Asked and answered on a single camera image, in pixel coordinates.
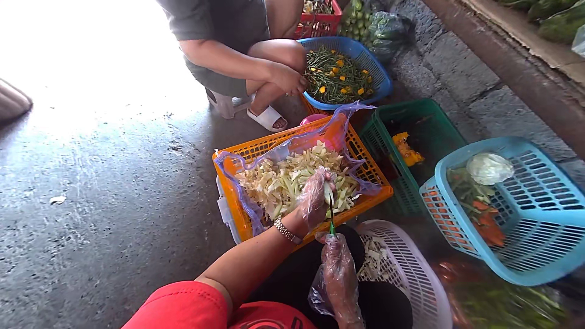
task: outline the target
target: wet concrete floor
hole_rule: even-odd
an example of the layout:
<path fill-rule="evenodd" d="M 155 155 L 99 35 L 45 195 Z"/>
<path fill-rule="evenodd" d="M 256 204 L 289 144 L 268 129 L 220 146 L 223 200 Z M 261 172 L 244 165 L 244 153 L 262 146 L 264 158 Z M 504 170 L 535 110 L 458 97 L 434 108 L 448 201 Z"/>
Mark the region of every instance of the wet concrete floor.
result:
<path fill-rule="evenodd" d="M 1 2 L 0 31 L 35 101 L 0 128 L 0 328 L 119 328 L 234 246 L 211 155 L 268 132 L 210 109 L 155 1 Z"/>

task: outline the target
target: hand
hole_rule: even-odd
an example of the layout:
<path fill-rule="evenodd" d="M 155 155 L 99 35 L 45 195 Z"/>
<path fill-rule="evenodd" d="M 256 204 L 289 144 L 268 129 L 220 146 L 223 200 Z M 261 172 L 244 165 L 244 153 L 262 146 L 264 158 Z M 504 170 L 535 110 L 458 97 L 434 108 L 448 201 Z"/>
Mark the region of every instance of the hand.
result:
<path fill-rule="evenodd" d="M 309 232 L 325 220 L 325 214 L 329 208 L 325 203 L 325 184 L 329 184 L 335 200 L 337 189 L 333 182 L 334 179 L 335 173 L 332 173 L 329 168 L 319 167 L 315 174 L 309 177 L 298 197 L 298 207 L 307 223 Z"/>
<path fill-rule="evenodd" d="M 300 95 L 305 91 L 307 79 L 290 67 L 273 63 L 270 70 L 270 82 L 280 87 L 288 95 Z"/>
<path fill-rule="evenodd" d="M 315 238 L 325 244 L 321 252 L 325 290 L 339 328 L 364 328 L 357 304 L 356 268 L 345 237 L 339 233 L 318 232 Z"/>

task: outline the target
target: white plastic basket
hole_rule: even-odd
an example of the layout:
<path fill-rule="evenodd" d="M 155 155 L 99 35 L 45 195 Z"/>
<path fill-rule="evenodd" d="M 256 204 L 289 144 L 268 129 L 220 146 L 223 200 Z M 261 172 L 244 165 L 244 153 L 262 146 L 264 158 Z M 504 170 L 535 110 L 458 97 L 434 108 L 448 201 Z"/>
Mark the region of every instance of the white plastic basket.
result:
<path fill-rule="evenodd" d="M 359 280 L 385 281 L 400 288 L 412 306 L 413 329 L 451 329 L 453 320 L 447 294 L 411 238 L 397 225 L 382 220 L 365 221 L 356 231 L 366 246 L 373 237 L 382 239 L 384 245 L 377 247 L 388 256 L 381 259 L 383 276 L 372 278 L 361 273 Z"/>

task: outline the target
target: white slipper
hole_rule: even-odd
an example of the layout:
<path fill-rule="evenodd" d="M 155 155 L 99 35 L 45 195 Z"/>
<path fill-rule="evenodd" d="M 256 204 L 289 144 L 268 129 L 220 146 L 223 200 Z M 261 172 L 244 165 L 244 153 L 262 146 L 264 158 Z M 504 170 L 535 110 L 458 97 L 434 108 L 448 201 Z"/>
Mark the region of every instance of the white slipper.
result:
<path fill-rule="evenodd" d="M 282 115 L 280 115 L 280 113 L 276 112 L 276 110 L 272 107 L 272 106 L 268 106 L 264 112 L 260 113 L 260 115 L 256 116 L 254 115 L 254 113 L 250 112 L 250 109 L 248 109 L 246 111 L 248 113 L 248 116 L 251 117 L 254 121 L 258 122 L 262 127 L 268 129 L 269 131 L 272 132 L 281 132 L 285 129 L 287 129 L 287 125 L 288 122 L 285 118 L 283 118 Z M 274 128 L 274 123 L 280 119 L 283 118 L 284 122 L 286 122 L 284 124 L 284 127 L 282 128 Z"/>

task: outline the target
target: toe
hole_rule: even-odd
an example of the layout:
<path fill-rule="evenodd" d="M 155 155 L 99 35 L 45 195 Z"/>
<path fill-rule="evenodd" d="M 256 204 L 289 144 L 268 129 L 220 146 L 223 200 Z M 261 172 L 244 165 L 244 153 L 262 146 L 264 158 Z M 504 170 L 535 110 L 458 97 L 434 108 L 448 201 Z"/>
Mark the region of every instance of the toe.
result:
<path fill-rule="evenodd" d="M 272 125 L 272 128 L 280 129 L 280 128 L 286 126 L 286 124 L 287 124 L 287 122 L 283 118 L 279 118 L 278 120 L 276 120 L 274 125 Z"/>

